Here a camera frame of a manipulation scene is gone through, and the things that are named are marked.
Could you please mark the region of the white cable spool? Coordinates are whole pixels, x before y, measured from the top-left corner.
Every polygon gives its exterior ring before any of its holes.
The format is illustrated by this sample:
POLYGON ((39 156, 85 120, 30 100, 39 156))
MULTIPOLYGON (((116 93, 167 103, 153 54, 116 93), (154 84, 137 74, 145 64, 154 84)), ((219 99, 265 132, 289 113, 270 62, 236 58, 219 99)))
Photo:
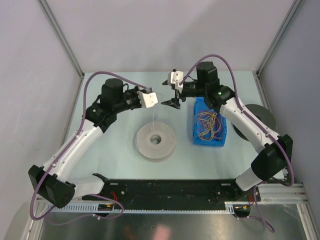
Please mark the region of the white cable spool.
POLYGON ((143 157, 155 161, 164 160, 176 149, 176 134, 163 122, 151 122, 138 130, 135 145, 143 157))

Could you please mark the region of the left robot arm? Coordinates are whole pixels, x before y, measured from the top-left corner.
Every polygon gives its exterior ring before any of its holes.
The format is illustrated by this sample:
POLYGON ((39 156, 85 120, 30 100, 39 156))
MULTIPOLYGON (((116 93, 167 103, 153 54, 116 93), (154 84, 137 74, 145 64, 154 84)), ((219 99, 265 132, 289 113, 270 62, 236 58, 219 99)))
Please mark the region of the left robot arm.
POLYGON ((40 195, 57 208, 65 207, 72 199, 91 194, 100 200, 110 196, 108 180, 101 174, 75 179, 71 179, 70 174, 87 149, 116 121, 119 113, 145 106, 145 90, 137 86, 124 90, 124 86, 121 79, 107 79, 101 93, 85 109, 80 127, 73 136, 45 164, 33 165, 29 169, 35 196, 40 195))

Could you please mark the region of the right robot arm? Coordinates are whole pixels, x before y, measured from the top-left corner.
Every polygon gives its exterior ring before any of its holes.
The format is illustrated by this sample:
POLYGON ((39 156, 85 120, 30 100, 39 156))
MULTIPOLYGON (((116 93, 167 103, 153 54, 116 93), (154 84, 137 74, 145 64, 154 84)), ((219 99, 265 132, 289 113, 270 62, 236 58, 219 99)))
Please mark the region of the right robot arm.
POLYGON ((197 79, 193 81, 187 81, 188 76, 176 69, 168 74, 163 85, 171 86, 174 97, 162 104, 180 109, 180 102, 186 98, 202 97, 209 109, 229 120, 252 144, 258 155, 234 180, 236 185, 230 188, 231 196, 242 201, 248 196, 249 189, 268 181, 284 168, 292 175, 293 139, 267 127, 242 103, 234 90, 221 84, 213 62, 203 61, 195 68, 197 79))

